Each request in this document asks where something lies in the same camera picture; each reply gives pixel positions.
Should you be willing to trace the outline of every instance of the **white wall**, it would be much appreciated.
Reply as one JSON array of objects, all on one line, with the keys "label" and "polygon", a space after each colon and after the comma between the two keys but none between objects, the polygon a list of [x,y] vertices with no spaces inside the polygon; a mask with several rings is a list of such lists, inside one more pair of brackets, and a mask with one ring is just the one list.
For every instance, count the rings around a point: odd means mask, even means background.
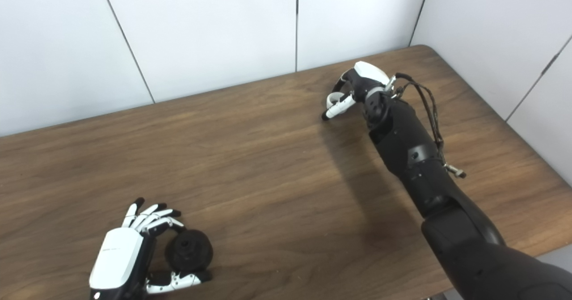
[{"label": "white wall", "polygon": [[569,184],[572,184],[571,71],[572,45],[568,43],[509,119],[509,125]]},{"label": "white wall", "polygon": [[0,0],[0,135],[150,103],[106,0]]},{"label": "white wall", "polygon": [[156,101],[294,72],[296,0],[110,0]]},{"label": "white wall", "polygon": [[299,0],[298,70],[407,47],[423,0]]},{"label": "white wall", "polygon": [[572,34],[572,0],[425,0],[431,46],[504,119]]},{"label": "white wall", "polygon": [[109,1],[0,0],[0,135],[405,47],[423,2]]}]

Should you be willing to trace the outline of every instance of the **black joint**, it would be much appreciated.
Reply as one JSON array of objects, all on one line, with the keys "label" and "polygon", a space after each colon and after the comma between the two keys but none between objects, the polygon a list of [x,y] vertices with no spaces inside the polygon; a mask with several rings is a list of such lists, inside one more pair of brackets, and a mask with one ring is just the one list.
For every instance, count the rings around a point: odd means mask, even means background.
[{"label": "black joint", "polygon": [[171,284],[171,273],[169,271],[151,272],[147,279],[153,286],[168,286]]}]

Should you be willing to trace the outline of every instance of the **black fingertip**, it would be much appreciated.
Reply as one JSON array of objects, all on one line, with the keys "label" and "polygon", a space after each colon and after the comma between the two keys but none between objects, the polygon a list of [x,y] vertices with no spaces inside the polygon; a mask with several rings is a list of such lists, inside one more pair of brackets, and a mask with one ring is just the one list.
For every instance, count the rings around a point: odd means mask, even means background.
[{"label": "black fingertip", "polygon": [[196,273],[194,273],[194,275],[199,280],[201,280],[202,283],[210,281],[213,279],[213,275],[212,275],[212,273],[210,273],[210,271],[196,272]]},{"label": "black fingertip", "polygon": [[139,209],[139,207],[143,206],[143,203],[145,203],[145,198],[137,198],[135,200],[135,202],[133,202],[133,204],[137,205],[137,209]]},{"label": "black fingertip", "polygon": [[157,204],[157,210],[155,210],[155,211],[157,212],[157,211],[166,210],[166,208],[167,208],[167,203],[159,203],[159,204]]}]

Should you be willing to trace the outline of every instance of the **white robotic hand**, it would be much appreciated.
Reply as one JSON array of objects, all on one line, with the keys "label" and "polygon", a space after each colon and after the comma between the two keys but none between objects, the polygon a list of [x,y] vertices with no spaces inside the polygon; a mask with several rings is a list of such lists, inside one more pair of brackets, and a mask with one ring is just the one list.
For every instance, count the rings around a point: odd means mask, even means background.
[{"label": "white robotic hand", "polygon": [[[212,279],[206,267],[213,256],[206,235],[186,230],[174,219],[179,211],[155,204],[141,214],[145,200],[138,198],[127,210],[121,227],[109,231],[89,277],[92,300],[140,300],[147,294],[164,293]],[[156,237],[167,229],[178,232],[165,255],[172,272],[148,273]]]}]

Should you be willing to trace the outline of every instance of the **panel seam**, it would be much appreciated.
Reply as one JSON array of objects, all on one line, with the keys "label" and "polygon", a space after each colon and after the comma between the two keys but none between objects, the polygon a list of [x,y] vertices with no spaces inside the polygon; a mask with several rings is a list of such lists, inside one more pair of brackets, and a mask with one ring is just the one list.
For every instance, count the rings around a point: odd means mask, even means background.
[{"label": "panel seam", "polygon": [[106,0],[106,1],[108,3],[109,9],[111,9],[111,13],[113,14],[113,17],[115,18],[115,22],[117,23],[119,30],[121,31],[121,35],[123,36],[123,40],[125,40],[125,44],[127,44],[127,48],[129,49],[129,53],[131,53],[131,58],[133,58],[133,61],[135,62],[135,66],[137,66],[137,70],[139,71],[139,75],[141,76],[141,79],[143,79],[143,83],[145,84],[145,88],[147,88],[147,92],[149,93],[149,96],[151,97],[151,101],[153,101],[153,103],[156,103],[155,98],[153,97],[153,94],[151,93],[151,89],[149,88],[149,85],[147,84],[147,80],[145,80],[145,76],[143,75],[143,71],[141,71],[141,67],[139,66],[139,62],[137,62],[137,58],[135,57],[135,54],[133,53],[133,50],[131,49],[131,45],[129,44],[129,41],[127,40],[127,37],[125,36],[125,32],[123,31],[123,27],[121,27],[121,23],[119,23],[119,19],[117,19],[117,15],[115,14],[115,10],[113,9],[111,2],[109,0]]},{"label": "panel seam", "polygon": [[530,87],[530,89],[525,93],[525,96],[522,97],[522,99],[519,101],[519,103],[517,104],[516,107],[514,107],[513,111],[509,114],[508,117],[506,117],[505,119],[505,123],[509,122],[510,117],[513,116],[513,114],[517,111],[518,107],[521,106],[521,104],[525,101],[526,97],[529,96],[529,94],[532,92],[532,90],[534,89],[534,87],[538,84],[538,81],[540,81],[540,79],[542,78],[542,76],[544,76],[546,74],[546,72],[548,72],[548,70],[550,69],[550,67],[552,66],[552,64],[554,63],[554,61],[556,61],[556,59],[558,58],[558,56],[560,56],[560,53],[562,53],[562,51],[564,51],[564,48],[568,45],[568,43],[570,43],[570,40],[572,39],[572,35],[570,35],[570,37],[568,37],[568,40],[566,41],[566,43],[564,43],[564,45],[560,48],[560,51],[558,51],[558,53],[556,53],[556,55],[554,55],[554,57],[552,57],[550,59],[550,61],[548,62],[548,64],[546,64],[545,68],[542,70],[541,74],[538,76],[537,80],[534,82],[533,86]]}]

